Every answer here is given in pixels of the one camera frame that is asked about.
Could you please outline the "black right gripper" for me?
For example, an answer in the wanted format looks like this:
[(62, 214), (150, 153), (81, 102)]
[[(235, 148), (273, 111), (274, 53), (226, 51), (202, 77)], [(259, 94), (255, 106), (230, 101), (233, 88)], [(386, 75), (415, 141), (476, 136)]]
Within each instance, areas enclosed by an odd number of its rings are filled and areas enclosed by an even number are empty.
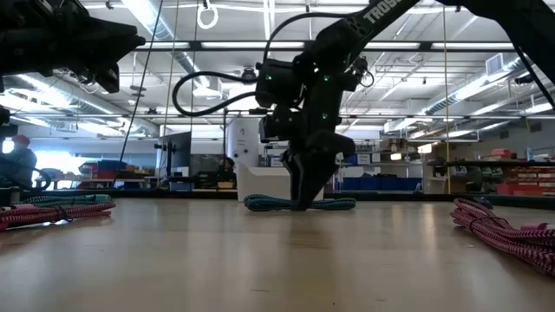
[(304, 82), (302, 108), (303, 143), (295, 154), (287, 149), (282, 163), (290, 174), (293, 210), (307, 210), (328, 183), (339, 165), (335, 158), (345, 158), (356, 151), (355, 142), (336, 132), (343, 92), (356, 85), (353, 75), (317, 72)]

